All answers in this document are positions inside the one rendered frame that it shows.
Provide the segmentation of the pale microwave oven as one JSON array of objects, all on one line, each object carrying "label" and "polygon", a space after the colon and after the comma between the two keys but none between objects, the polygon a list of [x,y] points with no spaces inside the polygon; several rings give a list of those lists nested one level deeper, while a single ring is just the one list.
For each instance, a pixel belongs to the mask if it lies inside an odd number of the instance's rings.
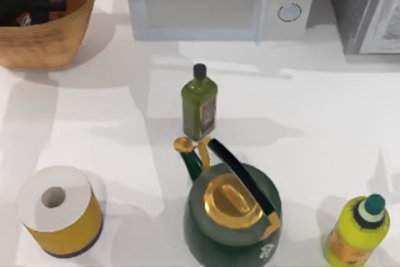
[{"label": "pale microwave oven", "polygon": [[[311,4],[313,0],[268,0],[263,27],[262,41],[292,41],[301,38],[306,30]],[[291,23],[282,22],[278,18],[278,10],[281,6],[298,4],[302,14]]]}]

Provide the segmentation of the green bottle with black cap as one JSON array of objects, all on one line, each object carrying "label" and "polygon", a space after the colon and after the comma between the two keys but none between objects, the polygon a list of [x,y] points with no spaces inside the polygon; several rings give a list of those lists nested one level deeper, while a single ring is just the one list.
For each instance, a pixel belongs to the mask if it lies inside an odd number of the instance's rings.
[{"label": "green bottle with black cap", "polygon": [[193,141],[207,136],[216,124],[217,84],[203,63],[193,66],[193,78],[181,90],[183,132]]}]

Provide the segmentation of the wooden basket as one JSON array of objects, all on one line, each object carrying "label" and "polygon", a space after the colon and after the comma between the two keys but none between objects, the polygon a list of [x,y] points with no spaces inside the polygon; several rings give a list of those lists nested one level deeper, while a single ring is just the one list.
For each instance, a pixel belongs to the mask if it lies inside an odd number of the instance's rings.
[{"label": "wooden basket", "polygon": [[93,6],[94,0],[66,0],[66,12],[51,13],[47,23],[0,27],[0,66],[50,70],[67,65],[81,46]]}]

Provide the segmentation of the dark green and gold kettle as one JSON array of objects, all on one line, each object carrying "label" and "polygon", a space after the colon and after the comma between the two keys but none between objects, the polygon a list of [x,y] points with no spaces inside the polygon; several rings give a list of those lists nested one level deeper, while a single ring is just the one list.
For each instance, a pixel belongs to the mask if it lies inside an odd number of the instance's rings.
[{"label": "dark green and gold kettle", "polygon": [[173,143],[192,180],[185,241],[204,267],[265,267],[282,230],[282,202],[272,179],[215,138]]}]

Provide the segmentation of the yellow-green bottle with green cap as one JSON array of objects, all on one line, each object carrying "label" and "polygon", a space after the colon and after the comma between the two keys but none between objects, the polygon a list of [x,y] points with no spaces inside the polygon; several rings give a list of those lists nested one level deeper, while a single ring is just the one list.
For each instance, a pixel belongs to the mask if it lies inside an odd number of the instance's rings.
[{"label": "yellow-green bottle with green cap", "polygon": [[364,267],[389,228],[386,201],[380,194],[349,200],[327,236],[326,261],[331,267]]}]

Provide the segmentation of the yellow wrapped paper roll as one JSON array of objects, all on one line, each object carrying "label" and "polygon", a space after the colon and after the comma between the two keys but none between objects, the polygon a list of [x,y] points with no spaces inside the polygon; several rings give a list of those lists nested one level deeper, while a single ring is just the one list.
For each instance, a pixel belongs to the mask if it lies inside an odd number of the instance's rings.
[{"label": "yellow wrapped paper roll", "polygon": [[87,251],[103,228],[103,212],[88,177],[71,166],[50,166],[25,180],[16,212],[36,243],[57,258]]}]

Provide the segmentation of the microwave oven door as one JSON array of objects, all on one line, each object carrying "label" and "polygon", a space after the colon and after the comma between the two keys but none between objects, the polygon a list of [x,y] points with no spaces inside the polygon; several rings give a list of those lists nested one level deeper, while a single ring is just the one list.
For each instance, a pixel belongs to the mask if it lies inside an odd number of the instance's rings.
[{"label": "microwave oven door", "polygon": [[264,0],[128,0],[137,41],[257,41]]}]

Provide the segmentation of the round microwave knob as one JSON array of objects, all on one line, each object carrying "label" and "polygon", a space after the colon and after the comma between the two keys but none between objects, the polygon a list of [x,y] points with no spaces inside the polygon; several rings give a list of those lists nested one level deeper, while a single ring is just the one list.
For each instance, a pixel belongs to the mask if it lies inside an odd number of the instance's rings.
[{"label": "round microwave knob", "polygon": [[291,23],[299,19],[302,9],[298,4],[291,3],[287,6],[281,6],[277,12],[278,18],[285,23]]}]

